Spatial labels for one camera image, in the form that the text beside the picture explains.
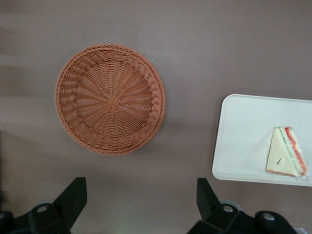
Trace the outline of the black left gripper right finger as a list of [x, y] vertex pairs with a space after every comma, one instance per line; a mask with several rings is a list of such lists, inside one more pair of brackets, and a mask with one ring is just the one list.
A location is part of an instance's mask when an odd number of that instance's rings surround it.
[[197, 179], [196, 202], [201, 220], [190, 234], [296, 234], [278, 213], [259, 211], [251, 217], [234, 205], [221, 203], [206, 178]]

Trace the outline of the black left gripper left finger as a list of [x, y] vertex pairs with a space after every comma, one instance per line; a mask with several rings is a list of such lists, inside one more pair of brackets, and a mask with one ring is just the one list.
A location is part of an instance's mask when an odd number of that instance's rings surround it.
[[85, 177], [75, 178], [52, 202], [42, 203], [19, 217], [0, 213], [2, 234], [69, 234], [87, 203]]

